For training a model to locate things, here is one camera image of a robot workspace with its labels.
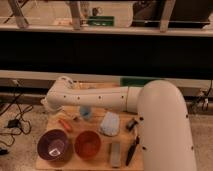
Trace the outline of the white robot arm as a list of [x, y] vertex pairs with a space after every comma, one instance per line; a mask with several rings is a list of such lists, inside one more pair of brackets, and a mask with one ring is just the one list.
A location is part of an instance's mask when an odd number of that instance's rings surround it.
[[142, 87], [76, 89], [67, 76], [56, 79], [42, 104], [55, 112], [64, 106], [91, 106], [138, 114], [144, 171], [197, 171], [185, 99], [173, 83], [153, 80]]

